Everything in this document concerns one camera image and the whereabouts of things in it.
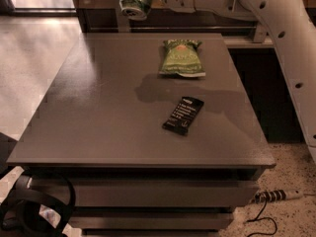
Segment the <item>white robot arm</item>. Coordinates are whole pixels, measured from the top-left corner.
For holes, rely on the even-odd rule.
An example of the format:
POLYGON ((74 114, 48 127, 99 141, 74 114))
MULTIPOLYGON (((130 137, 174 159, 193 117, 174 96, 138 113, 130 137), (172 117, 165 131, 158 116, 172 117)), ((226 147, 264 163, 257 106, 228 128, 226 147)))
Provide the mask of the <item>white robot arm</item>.
POLYGON ((268 32, 299 124, 316 160, 316 28, 303 0, 160 0, 181 13, 209 11, 257 21, 268 32))

